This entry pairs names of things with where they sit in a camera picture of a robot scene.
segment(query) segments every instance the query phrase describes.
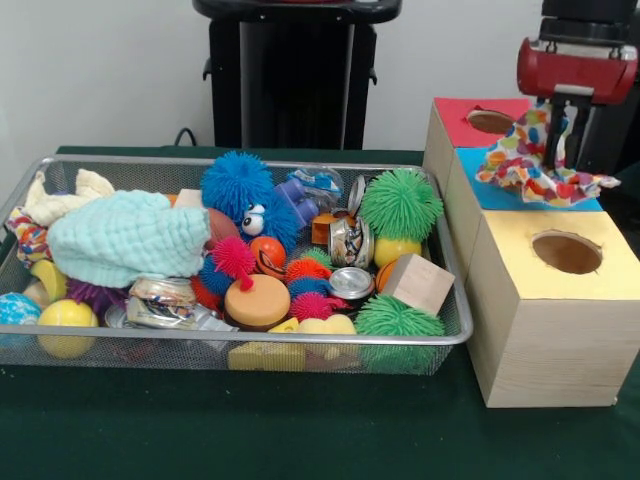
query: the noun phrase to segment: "yellow plastic egg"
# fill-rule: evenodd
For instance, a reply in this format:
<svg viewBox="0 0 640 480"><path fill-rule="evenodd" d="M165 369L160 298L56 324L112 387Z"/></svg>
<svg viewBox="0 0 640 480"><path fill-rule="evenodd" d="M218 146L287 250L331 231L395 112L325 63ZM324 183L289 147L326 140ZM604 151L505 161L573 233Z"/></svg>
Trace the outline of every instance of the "yellow plastic egg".
<svg viewBox="0 0 640 480"><path fill-rule="evenodd" d="M373 261L378 268L384 267L406 253L422 255L422 245L420 242L411 240L390 240L388 238L376 238L375 253Z"/></svg>

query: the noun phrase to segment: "blue puffer ball toy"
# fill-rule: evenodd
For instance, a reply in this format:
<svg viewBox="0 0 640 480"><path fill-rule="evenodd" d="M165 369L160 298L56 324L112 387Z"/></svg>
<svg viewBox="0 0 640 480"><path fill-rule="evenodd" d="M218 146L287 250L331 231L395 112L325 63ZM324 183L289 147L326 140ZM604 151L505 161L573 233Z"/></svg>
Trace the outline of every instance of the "blue puffer ball toy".
<svg viewBox="0 0 640 480"><path fill-rule="evenodd" d="M236 225L251 205L264 205L273 192L267 166L255 155L228 152L204 172L202 204L227 215Z"/></svg>
<svg viewBox="0 0 640 480"><path fill-rule="evenodd" d="M259 235L273 237L282 244L287 254L292 253L298 239L298 220L293 208L275 190L271 191L269 199L262 206L264 207L264 212L261 213L262 230L257 233L251 230L249 234L244 224L241 224L239 228L242 238L250 242Z"/></svg>
<svg viewBox="0 0 640 480"><path fill-rule="evenodd" d="M200 273L198 273L198 276L211 293L220 295L221 297L227 293L227 290L229 290L229 287L233 283L233 278L226 273L216 272L216 264L211 255L204 259L204 265Z"/></svg>
<svg viewBox="0 0 640 480"><path fill-rule="evenodd" d="M316 292L326 297L329 295L331 284L322 278L302 277L291 282L289 285L289 293L291 294L291 300L294 300L297 296L303 293Z"/></svg>

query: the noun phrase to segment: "metal mesh basket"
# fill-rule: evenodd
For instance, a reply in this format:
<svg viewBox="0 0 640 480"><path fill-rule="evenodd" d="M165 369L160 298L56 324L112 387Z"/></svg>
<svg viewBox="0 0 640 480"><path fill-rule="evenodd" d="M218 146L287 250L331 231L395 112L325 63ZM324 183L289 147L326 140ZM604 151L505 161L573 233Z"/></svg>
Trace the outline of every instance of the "metal mesh basket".
<svg viewBox="0 0 640 480"><path fill-rule="evenodd" d="M318 166L277 159L267 163L275 183L284 181L292 169ZM178 193L182 188L199 188L200 178L210 164L211 161L196 159L59 155L32 166L0 210L0 219L6 220L11 209L23 203L37 171L46 172L49 192L73 191L78 169L86 168L108 178L116 189ZM331 167L342 175L347 192L360 174L376 175L391 168L416 169L392 165L332 164ZM439 194L433 177L429 174L427 177ZM307 248L309 232L303 232L301 238L299 248ZM8 235L1 249L4 256L0 258L0 294L21 292L30 280L29 272L16 258L16 247L15 237ZM425 249L434 263L456 276L440 311L445 325L443 337L0 325L0 364L433 374L453 345L469 338L472 322L444 217L438 220ZM83 350L86 353L77 358L65 358L70 356L69 352Z"/></svg>

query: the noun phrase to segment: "polka dot fabric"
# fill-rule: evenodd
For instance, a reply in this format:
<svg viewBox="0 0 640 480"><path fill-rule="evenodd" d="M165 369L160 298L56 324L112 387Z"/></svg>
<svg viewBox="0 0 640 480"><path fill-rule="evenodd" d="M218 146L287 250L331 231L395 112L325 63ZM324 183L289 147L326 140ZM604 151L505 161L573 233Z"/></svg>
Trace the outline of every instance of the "polka dot fabric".
<svg viewBox="0 0 640 480"><path fill-rule="evenodd" d="M538 103L516 123L507 135L489 148L485 164L476 180L499 187L519 190L523 202L541 202L552 207L571 207L584 200L597 198L601 188L612 188L620 182L605 175L592 175L565 168L565 139L569 122L563 119L563 133L558 142L555 168L542 165L551 105Z"/></svg>

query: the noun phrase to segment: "white wall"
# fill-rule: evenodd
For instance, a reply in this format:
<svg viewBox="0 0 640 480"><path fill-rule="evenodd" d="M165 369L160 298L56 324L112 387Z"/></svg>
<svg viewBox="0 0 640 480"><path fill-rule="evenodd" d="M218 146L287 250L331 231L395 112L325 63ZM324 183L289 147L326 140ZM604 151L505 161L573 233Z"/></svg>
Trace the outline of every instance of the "white wall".
<svg viewBox="0 0 640 480"><path fill-rule="evenodd" d="M542 0L404 0L376 27L378 85L365 127L369 149L422 150L433 97L519 95L516 57L540 28Z"/></svg>
<svg viewBox="0 0 640 480"><path fill-rule="evenodd" d="M190 0L0 0L0 201L59 145L211 144L208 38Z"/></svg>
<svg viewBox="0 0 640 480"><path fill-rule="evenodd" d="M405 0L378 27L365 147L421 150L434 96L517 94L540 3ZM59 145L165 145L182 126L211 144L208 54L190 0L1 0L0 201Z"/></svg>

